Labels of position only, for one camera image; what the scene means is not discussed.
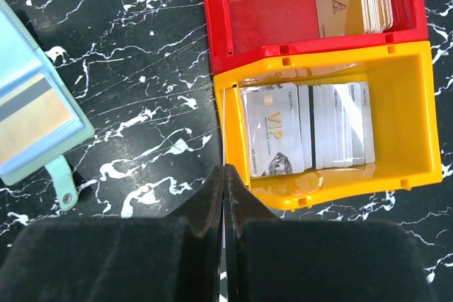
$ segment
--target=black marble surface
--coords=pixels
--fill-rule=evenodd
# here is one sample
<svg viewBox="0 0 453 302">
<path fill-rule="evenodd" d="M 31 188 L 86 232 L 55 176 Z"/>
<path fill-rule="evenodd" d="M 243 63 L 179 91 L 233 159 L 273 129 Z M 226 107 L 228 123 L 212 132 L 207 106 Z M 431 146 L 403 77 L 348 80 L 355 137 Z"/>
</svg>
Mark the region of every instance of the black marble surface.
<svg viewBox="0 0 453 302">
<path fill-rule="evenodd" d="M 30 19 L 96 128 L 67 154 L 81 190 L 69 215 L 163 216 L 222 162 L 202 0 L 6 1 Z M 453 0 L 426 0 L 426 12 L 444 182 L 276 213 L 395 221 L 416 241 L 439 301 L 453 301 Z M 0 185 L 0 264 L 22 228 L 62 214 L 44 170 Z"/>
</svg>

